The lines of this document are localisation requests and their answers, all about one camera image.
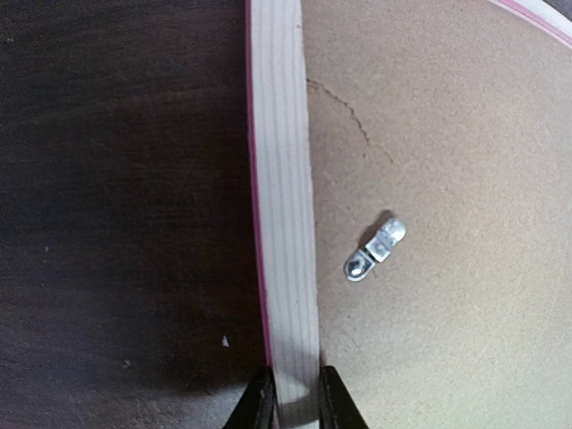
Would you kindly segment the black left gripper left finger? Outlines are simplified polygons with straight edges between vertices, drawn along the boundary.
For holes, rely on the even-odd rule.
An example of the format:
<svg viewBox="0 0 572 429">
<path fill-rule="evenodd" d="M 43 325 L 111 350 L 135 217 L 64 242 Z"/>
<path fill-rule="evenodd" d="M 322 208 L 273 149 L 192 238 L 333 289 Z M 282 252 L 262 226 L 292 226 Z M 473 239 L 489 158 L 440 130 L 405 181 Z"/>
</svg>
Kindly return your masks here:
<svg viewBox="0 0 572 429">
<path fill-rule="evenodd" d="M 274 405 L 273 370 L 270 366 L 260 366 L 231 412 L 225 429 L 273 428 Z"/>
</svg>

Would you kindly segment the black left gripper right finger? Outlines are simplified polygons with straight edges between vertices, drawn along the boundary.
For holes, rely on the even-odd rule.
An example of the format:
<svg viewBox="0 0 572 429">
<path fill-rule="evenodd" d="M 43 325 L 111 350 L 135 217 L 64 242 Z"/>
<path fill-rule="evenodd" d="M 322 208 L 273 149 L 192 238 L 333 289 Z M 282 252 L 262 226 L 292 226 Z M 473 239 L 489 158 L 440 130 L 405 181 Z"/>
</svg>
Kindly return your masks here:
<svg viewBox="0 0 572 429">
<path fill-rule="evenodd" d="M 368 429 L 334 366 L 320 370 L 319 413 L 323 429 Z"/>
</svg>

